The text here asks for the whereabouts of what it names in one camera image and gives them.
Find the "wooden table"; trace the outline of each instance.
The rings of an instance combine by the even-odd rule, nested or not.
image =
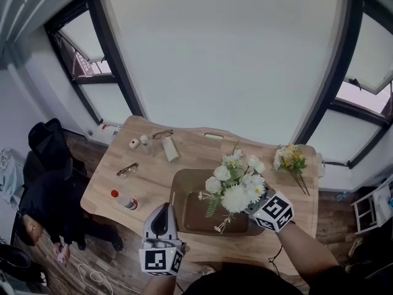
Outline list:
[[[99,163],[82,198],[81,205],[91,214],[97,214],[117,221],[140,236],[144,221],[156,207],[169,200],[173,176],[183,168],[214,169],[220,164],[222,154],[233,150],[239,141],[244,154],[254,154],[263,160],[266,170],[263,173],[267,183],[281,191],[294,204],[295,222],[312,237],[315,237],[318,212],[318,178],[316,153],[310,146],[302,146],[307,168],[303,177],[310,196],[305,195],[292,177],[284,171],[274,171],[272,162],[277,146],[252,142],[229,132],[208,129],[174,128],[172,139],[181,155],[173,163],[166,159],[161,140],[153,140],[158,151],[155,157],[144,154],[142,147],[132,150],[128,144],[133,138],[143,134],[169,129],[152,124],[142,117],[131,116],[124,123],[119,134],[109,146]],[[205,137],[212,133],[223,137],[222,140]],[[116,173],[134,162],[139,163],[135,174],[127,179],[120,179]],[[136,211],[120,206],[112,197],[111,190],[129,194],[139,201]],[[273,269],[268,258],[280,249],[280,242],[275,233],[268,230],[254,237],[221,237],[179,233],[179,238],[187,242],[190,251],[185,260],[190,262],[239,262],[256,264]],[[289,261],[285,251],[274,262],[278,270],[288,275],[297,271]]]

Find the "eyeglasses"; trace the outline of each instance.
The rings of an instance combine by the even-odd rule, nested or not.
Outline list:
[[[138,163],[131,164],[130,166],[127,166],[126,168],[119,170],[119,172],[116,175],[122,179],[126,179],[130,173],[137,172],[138,166],[139,166]]]
[[[173,130],[172,129],[171,130],[165,130],[165,131],[162,131],[162,132],[155,133],[153,135],[153,139],[154,140],[159,140],[159,139],[161,139],[162,135],[164,135],[164,136],[171,136],[172,134],[173,134]]]

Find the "white cloth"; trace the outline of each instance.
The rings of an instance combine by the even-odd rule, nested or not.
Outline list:
[[[16,162],[12,151],[8,150],[0,152],[0,159],[2,155],[4,159],[0,166],[0,194],[8,205],[18,210],[23,193],[23,167]]]

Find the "white cable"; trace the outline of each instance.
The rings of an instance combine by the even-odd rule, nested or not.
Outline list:
[[[79,272],[79,274],[80,274],[80,277],[81,277],[82,281],[83,281],[86,285],[88,285],[88,286],[90,286],[92,289],[94,289],[95,291],[99,292],[100,294],[102,294],[102,295],[107,295],[107,294],[101,292],[99,289],[96,289],[96,288],[94,288],[92,285],[86,283],[86,281],[85,281],[85,279],[84,279],[84,277],[83,277],[83,275],[82,275],[82,272],[80,271],[80,267],[81,267],[81,266],[86,266],[86,267],[88,267],[89,269],[91,269],[91,270],[93,271],[93,272],[90,274],[90,278],[91,278],[93,281],[95,281],[95,282],[102,282],[102,281],[104,281],[104,279],[105,279],[105,281],[106,281],[106,283],[107,283],[107,284],[105,284],[105,286],[106,286],[106,288],[108,289],[108,291],[111,293],[111,295],[114,295],[114,292],[113,292],[112,285],[109,283],[108,280],[111,280],[112,282],[114,282],[114,283],[116,283],[116,284],[118,284],[118,285],[120,285],[120,286],[122,286],[122,287],[124,287],[124,288],[126,288],[126,289],[129,289],[129,290],[132,291],[132,292],[136,292],[136,293],[138,293],[138,294],[141,293],[141,292],[137,291],[136,289],[129,288],[129,287],[125,286],[124,284],[119,283],[118,281],[114,280],[113,278],[107,277],[107,276],[106,276],[105,274],[103,274],[102,272],[93,269],[92,267],[90,267],[89,265],[87,265],[87,264],[84,263],[83,261],[79,260],[78,258],[74,257],[73,255],[71,255],[71,257],[74,258],[75,260],[77,260],[77,261],[80,262],[80,264],[78,265],[78,272]],[[99,279],[93,278],[93,275],[94,275],[94,274],[98,274],[98,276],[100,277],[100,280],[99,280]]]

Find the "wooden floor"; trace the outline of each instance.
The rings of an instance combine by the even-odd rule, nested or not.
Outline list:
[[[106,147],[88,142],[77,135],[70,133],[66,135],[71,152],[76,158],[85,162],[88,174],[92,175]],[[341,202],[335,201],[335,196],[334,192],[319,193],[317,239],[327,245],[341,266],[345,266],[348,263],[348,251],[355,239],[356,231],[356,221],[350,203],[356,200],[357,195],[351,194]],[[49,287],[45,290],[47,293],[110,295],[112,294],[110,288],[112,288],[113,294],[123,295],[138,294],[143,289],[148,276],[141,273],[139,266],[138,249],[141,246],[141,238],[126,227],[114,224],[108,219],[96,218],[96,220],[113,224],[118,228],[125,245],[123,251],[117,253],[110,243],[86,237],[87,249],[83,252],[79,251],[74,244],[71,253],[75,258],[64,267],[56,263],[52,251],[53,245],[49,239],[42,237],[37,246],[27,247],[17,237],[15,238],[16,246],[25,250],[33,260],[47,269],[49,274]],[[183,289],[199,278],[202,265],[182,262],[177,281]],[[102,272],[108,279],[94,273],[94,270]],[[281,276],[295,286],[304,284],[300,277]],[[299,289],[304,294],[308,294],[308,285],[303,285]],[[178,288],[175,294],[181,294]]]

